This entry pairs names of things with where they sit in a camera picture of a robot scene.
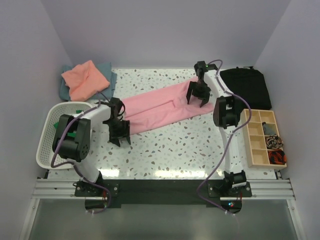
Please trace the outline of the pink t shirt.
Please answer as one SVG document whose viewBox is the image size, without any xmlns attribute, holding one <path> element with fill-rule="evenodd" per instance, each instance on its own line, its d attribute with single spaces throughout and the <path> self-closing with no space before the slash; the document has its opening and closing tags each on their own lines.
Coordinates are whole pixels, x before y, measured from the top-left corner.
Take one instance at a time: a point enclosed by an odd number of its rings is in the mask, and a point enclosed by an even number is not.
<svg viewBox="0 0 320 240">
<path fill-rule="evenodd" d="M 123 99 L 125 119 L 130 121 L 130 134 L 143 133 L 211 113 L 214 110 L 212 103 L 201 107 L 202 101 L 194 96 L 187 102 L 189 83 L 196 80 L 194 77 L 185 82 Z"/>
</svg>

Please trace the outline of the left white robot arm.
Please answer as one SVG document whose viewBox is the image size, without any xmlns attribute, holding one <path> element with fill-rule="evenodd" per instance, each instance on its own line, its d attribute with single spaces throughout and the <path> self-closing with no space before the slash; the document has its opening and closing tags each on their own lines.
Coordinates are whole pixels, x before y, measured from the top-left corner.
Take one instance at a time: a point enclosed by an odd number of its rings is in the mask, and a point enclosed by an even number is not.
<svg viewBox="0 0 320 240">
<path fill-rule="evenodd" d="M 95 106 L 75 115 L 61 115 L 53 138 L 50 167 L 71 165 L 82 181 L 87 182 L 86 191 L 99 196 L 104 190 L 102 174 L 87 160 L 92 128 L 98 124 L 107 125 L 110 143 L 120 147 L 120 139 L 126 139 L 130 144 L 131 126 L 130 121 L 124 119 L 125 111 L 125 104 L 113 97 L 105 102 L 98 101 Z"/>
</svg>

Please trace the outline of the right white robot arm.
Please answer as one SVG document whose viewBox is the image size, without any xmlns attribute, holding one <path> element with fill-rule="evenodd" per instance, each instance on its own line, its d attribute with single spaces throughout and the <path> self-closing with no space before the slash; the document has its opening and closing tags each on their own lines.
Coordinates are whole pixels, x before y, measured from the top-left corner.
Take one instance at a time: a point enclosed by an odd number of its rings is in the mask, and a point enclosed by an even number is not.
<svg viewBox="0 0 320 240">
<path fill-rule="evenodd" d="M 233 170 L 231 160 L 236 156 L 238 147 L 233 137 L 248 123 L 246 121 L 239 125 L 241 113 L 248 103 L 223 82 L 220 77 L 222 64 L 220 59 L 209 63 L 198 61 L 194 65 L 197 81 L 189 83 L 186 100 L 189 103 L 191 97 L 195 97 L 200 100 L 199 106 L 203 107 L 209 103 L 211 94 L 216 96 L 212 118 L 214 125 L 219 128 L 224 146 L 221 158 L 225 162 L 222 189 L 227 196 L 233 197 L 247 183 L 245 171 Z"/>
</svg>

